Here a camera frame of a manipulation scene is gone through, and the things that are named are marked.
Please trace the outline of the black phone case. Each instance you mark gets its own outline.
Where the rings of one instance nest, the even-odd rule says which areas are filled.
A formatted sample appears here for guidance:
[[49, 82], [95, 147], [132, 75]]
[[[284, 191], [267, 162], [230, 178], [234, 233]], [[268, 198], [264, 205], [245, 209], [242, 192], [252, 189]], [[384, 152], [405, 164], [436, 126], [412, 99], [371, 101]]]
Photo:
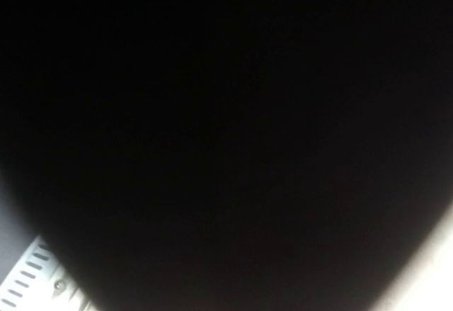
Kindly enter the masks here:
[[1, 177], [105, 310], [363, 310], [452, 199], [452, 0], [1, 0]]

